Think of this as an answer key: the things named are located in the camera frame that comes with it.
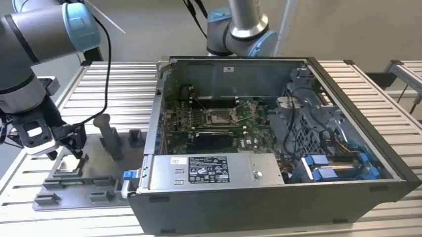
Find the yellow wire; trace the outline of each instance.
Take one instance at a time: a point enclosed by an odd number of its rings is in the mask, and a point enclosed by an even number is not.
[[[339,144],[340,147],[344,149],[344,151],[351,152],[351,151],[347,149],[347,147],[344,147],[344,145],[343,145],[340,142],[338,142],[338,144]]]

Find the circuit board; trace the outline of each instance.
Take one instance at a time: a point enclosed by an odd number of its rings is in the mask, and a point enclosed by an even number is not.
[[[168,154],[274,153],[280,146],[259,100],[171,102],[165,109]]]

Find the label sticker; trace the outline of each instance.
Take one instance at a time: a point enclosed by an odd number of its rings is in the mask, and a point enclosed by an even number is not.
[[[233,73],[235,72],[235,68],[233,67],[224,67],[223,68],[223,72],[224,73]]]
[[[187,157],[172,157],[169,164],[187,164]]]
[[[189,157],[189,183],[228,183],[227,157]]]

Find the metal table surface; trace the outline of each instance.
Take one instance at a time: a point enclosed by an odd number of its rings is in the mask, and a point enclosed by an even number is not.
[[[355,65],[320,61],[362,113],[392,146],[403,161],[422,178],[422,127],[384,94]],[[155,63],[113,62],[109,80],[111,124],[119,131],[148,128],[156,84]],[[101,109],[104,103],[105,63],[80,68],[57,100],[64,120],[80,121]],[[88,133],[99,133],[92,124]],[[0,235],[21,236],[145,236],[129,207],[91,210],[32,210],[33,197],[46,178],[53,161],[24,152],[0,181]],[[354,224],[284,228],[195,237],[274,236],[422,236],[422,187],[399,202],[378,205]]]

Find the robotic arm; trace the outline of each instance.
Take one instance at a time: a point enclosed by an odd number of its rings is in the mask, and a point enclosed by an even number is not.
[[[228,0],[229,7],[208,14],[208,56],[272,56],[276,32],[270,30],[268,17],[259,0]]]
[[[93,17],[81,3],[13,0],[16,13],[0,17],[0,118],[12,123],[28,154],[56,158],[65,146],[83,155],[84,125],[68,125],[30,67],[99,46]],[[208,15],[208,56],[270,56],[276,33],[257,0],[228,0]]]
[[[92,15],[81,3],[16,0],[16,13],[0,17],[0,116],[12,123],[28,154],[48,154],[65,146],[81,156],[84,126],[72,126],[60,113],[30,67],[84,52],[100,44]]]

